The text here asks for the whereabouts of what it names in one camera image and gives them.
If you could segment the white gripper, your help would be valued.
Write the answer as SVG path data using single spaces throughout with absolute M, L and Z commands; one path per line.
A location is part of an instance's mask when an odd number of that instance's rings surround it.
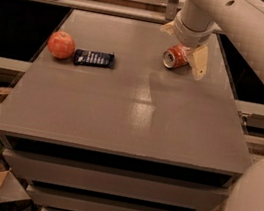
M 191 30 L 182 22 L 181 15 L 182 12 L 179 11 L 175 20 L 163 24 L 160 31 L 168 35 L 175 35 L 181 44 L 189 47 L 186 55 L 187 62 L 192 68 L 193 77 L 199 81 L 206 75 L 209 51 L 204 44 L 207 43 L 213 32 L 213 23 L 210 23 L 209 27 L 203 31 Z

